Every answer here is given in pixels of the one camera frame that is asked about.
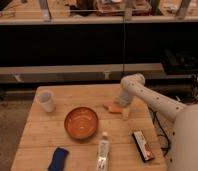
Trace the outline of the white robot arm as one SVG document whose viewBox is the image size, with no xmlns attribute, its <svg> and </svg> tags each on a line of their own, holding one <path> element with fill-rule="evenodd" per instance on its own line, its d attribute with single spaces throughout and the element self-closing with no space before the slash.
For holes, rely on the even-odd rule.
<svg viewBox="0 0 198 171">
<path fill-rule="evenodd" d="M 198 104 L 186 105 L 147 88 L 140 73 L 124 76 L 120 87 L 121 106 L 137 96 L 173 123 L 168 171 L 198 171 Z"/>
</svg>

